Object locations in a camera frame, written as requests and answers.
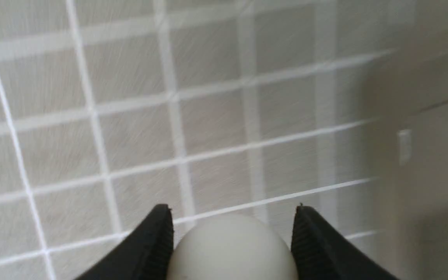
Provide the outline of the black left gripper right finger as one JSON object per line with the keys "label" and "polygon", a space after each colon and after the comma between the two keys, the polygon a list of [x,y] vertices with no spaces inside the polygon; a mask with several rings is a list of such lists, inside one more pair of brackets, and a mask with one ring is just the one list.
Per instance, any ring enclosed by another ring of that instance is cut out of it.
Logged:
{"label": "black left gripper right finger", "polygon": [[311,206],[296,207],[291,253],[300,280],[396,280]]}

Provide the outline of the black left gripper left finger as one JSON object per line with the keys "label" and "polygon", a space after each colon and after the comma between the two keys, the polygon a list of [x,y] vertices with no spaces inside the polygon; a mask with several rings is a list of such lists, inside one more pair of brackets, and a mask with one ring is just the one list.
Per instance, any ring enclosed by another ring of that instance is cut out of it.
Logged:
{"label": "black left gripper left finger", "polygon": [[144,220],[77,280],[165,280],[174,250],[171,209],[157,204]]}

